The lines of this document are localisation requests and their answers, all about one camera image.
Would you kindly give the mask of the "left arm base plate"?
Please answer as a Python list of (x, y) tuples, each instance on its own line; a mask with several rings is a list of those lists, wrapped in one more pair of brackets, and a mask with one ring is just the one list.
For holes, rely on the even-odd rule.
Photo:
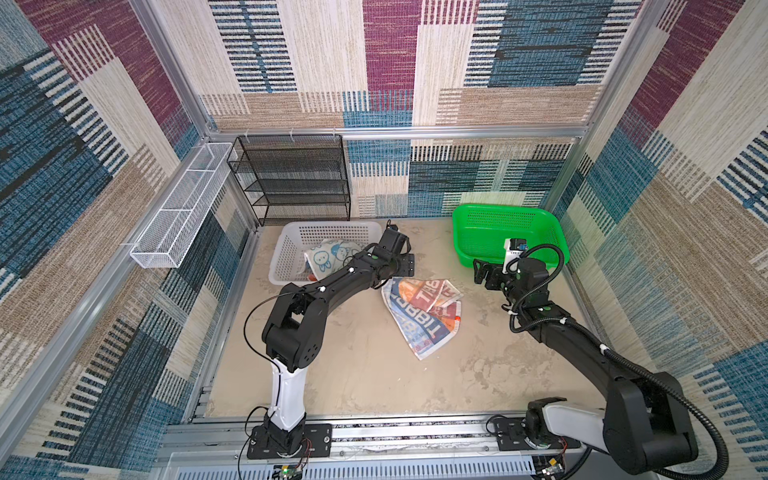
[(248, 460), (329, 457), (332, 434), (330, 423), (299, 423), (290, 431), (272, 423), (257, 425), (251, 431), (246, 457)]

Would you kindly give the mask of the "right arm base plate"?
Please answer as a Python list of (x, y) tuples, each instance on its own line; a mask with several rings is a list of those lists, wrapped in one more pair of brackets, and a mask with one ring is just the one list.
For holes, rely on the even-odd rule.
[(555, 436), (546, 431), (535, 431), (526, 425), (525, 417), (492, 415), (485, 423), (486, 432), (496, 440), (499, 451), (552, 451), (567, 452), (583, 447), (578, 440)]

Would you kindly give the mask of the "orange blue lettered towel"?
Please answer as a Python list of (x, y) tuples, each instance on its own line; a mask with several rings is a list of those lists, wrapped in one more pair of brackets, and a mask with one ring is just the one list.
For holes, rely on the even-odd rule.
[(381, 292), (403, 338), (419, 360), (434, 354), (458, 333), (463, 294), (449, 280), (395, 277)]

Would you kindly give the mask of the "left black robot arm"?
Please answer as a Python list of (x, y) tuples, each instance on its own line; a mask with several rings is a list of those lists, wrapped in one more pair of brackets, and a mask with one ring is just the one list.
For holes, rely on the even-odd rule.
[(270, 404), (259, 434), (284, 453), (301, 446), (307, 369), (323, 344), (329, 315), (354, 295), (414, 274), (410, 239), (389, 225), (380, 240), (343, 261), (326, 278), (282, 288), (262, 332), (272, 369)]

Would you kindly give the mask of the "blue bunny pattern towel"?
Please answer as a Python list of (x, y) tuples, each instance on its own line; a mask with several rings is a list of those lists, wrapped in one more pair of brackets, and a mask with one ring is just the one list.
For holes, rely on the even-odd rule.
[(318, 246), (303, 252), (310, 281), (323, 280), (342, 269), (352, 257), (360, 252), (361, 245), (347, 240), (326, 239)]

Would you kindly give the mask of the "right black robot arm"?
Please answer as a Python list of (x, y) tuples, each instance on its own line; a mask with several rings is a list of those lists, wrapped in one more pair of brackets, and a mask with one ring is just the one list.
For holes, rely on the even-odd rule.
[(727, 466), (727, 450), (707, 417), (666, 372), (654, 373), (616, 353), (549, 298), (554, 276), (544, 262), (524, 255), (507, 264), (476, 259), (474, 281), (501, 292), (512, 332), (531, 335), (554, 350), (589, 380), (605, 400), (602, 407), (577, 407), (564, 397), (529, 403), (523, 423), (534, 448), (565, 439), (599, 450), (629, 474), (654, 472), (682, 478), (675, 466), (699, 455), (692, 423), (711, 433), (717, 456), (703, 478), (718, 477)]

